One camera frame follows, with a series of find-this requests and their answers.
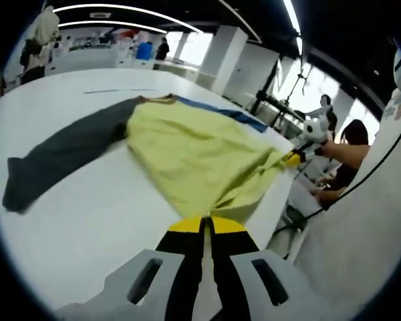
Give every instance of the window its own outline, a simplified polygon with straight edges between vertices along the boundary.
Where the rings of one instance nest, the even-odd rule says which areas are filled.
[[[348,117],[346,117],[343,126],[337,133],[336,142],[337,143],[340,142],[343,129],[345,129],[346,126],[354,119],[359,119],[363,122],[364,126],[367,128],[368,131],[368,143],[372,145],[374,139],[376,139],[376,134],[379,131],[380,123],[358,99],[355,100],[354,103],[352,104]]]
[[[175,56],[175,52],[178,44],[180,43],[181,37],[182,32],[173,31],[166,34],[166,40],[169,46],[169,52],[167,55],[168,58],[173,58]]]
[[[191,32],[182,49],[180,59],[196,66],[202,65],[212,39],[212,33]]]
[[[282,88],[275,94],[278,100],[286,99],[297,82],[289,99],[289,107],[292,109],[300,110],[301,112],[311,112],[321,106],[319,101],[323,94],[330,96],[331,101],[337,96],[339,83],[321,70],[310,64],[305,64],[301,74],[307,78],[306,81],[303,78],[297,81],[299,74],[300,60],[295,60],[291,65]]]

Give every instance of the ceiling light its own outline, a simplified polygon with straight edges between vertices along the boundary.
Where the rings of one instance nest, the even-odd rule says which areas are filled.
[[[128,27],[136,27],[140,29],[148,29],[160,33],[166,33],[165,30],[148,27],[147,25],[138,25],[137,23],[130,23],[130,22],[121,22],[121,21],[108,21],[108,20],[87,20],[87,21],[75,21],[75,22],[67,22],[67,23],[60,23],[58,27],[67,27],[69,25],[85,25],[89,23],[103,23],[107,25],[126,25]]]
[[[299,54],[301,55],[303,52],[303,42],[300,37],[295,38],[295,40],[297,42],[297,47],[299,48]]]
[[[300,34],[299,22],[297,20],[297,16],[295,15],[294,7],[293,7],[293,4],[291,3],[291,0],[283,0],[283,4],[285,5],[285,8],[287,9],[287,13],[288,13],[289,19],[291,20],[291,24],[293,25],[293,28],[296,30],[296,32],[298,34]]]
[[[260,39],[259,35],[257,35],[257,34],[255,33],[255,31],[253,30],[253,28],[251,28],[251,26],[250,26],[250,25],[236,12],[227,2],[226,2],[226,1],[224,1],[224,0],[219,0],[219,2],[220,2],[222,5],[224,5],[228,10],[230,10],[231,13],[233,13],[233,15],[235,15],[235,16],[239,19],[239,21],[241,21],[241,23],[243,23],[244,26],[247,27],[248,30],[254,35],[254,37],[255,37],[257,40],[253,40],[253,42],[261,43],[261,39]]]
[[[150,11],[150,10],[145,10],[145,9],[140,9],[140,8],[136,8],[136,7],[129,7],[129,6],[127,6],[127,5],[106,5],[106,4],[103,4],[103,3],[91,3],[91,4],[85,4],[85,5],[69,5],[69,6],[67,6],[67,7],[62,7],[62,8],[54,9],[53,12],[60,12],[60,11],[70,10],[70,9],[98,8],[98,7],[103,7],[103,8],[114,8],[114,9],[125,9],[125,10],[133,10],[133,11],[143,12],[143,13],[147,13],[147,14],[149,14],[149,15],[155,15],[155,16],[157,16],[157,17],[161,17],[161,18],[163,18],[163,19],[167,19],[167,20],[169,20],[169,21],[178,23],[178,24],[183,25],[183,26],[185,26],[185,27],[187,27],[187,28],[189,28],[189,29],[192,29],[192,30],[195,31],[195,32],[203,33],[202,30],[200,30],[200,29],[198,29],[198,28],[195,28],[195,27],[193,27],[192,25],[189,25],[189,24],[187,24],[187,23],[185,23],[185,22],[182,22],[182,21],[180,21],[180,20],[171,18],[171,17],[169,17],[169,16],[167,16],[167,15],[163,15],[163,14],[161,14],[161,13],[157,13],[157,12]]]

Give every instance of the yellow shirt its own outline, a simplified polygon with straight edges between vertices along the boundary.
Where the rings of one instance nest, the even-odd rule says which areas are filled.
[[[233,119],[181,102],[139,105],[128,145],[183,217],[245,222],[283,168],[282,154]]]

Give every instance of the dark hair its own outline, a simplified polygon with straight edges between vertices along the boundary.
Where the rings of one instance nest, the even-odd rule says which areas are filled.
[[[336,137],[337,116],[332,110],[328,110],[325,114],[328,119],[328,130],[333,133],[333,139]]]
[[[361,120],[355,119],[343,129],[342,138],[351,145],[368,145],[368,131]]]
[[[327,100],[327,105],[331,105],[331,98],[328,95],[324,94],[321,96],[321,98],[322,97],[325,97],[325,99]]]

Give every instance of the bare arm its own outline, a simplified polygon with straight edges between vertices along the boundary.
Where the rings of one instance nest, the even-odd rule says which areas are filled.
[[[330,140],[322,147],[325,157],[334,158],[354,169],[359,169],[369,149],[368,145],[335,144]]]

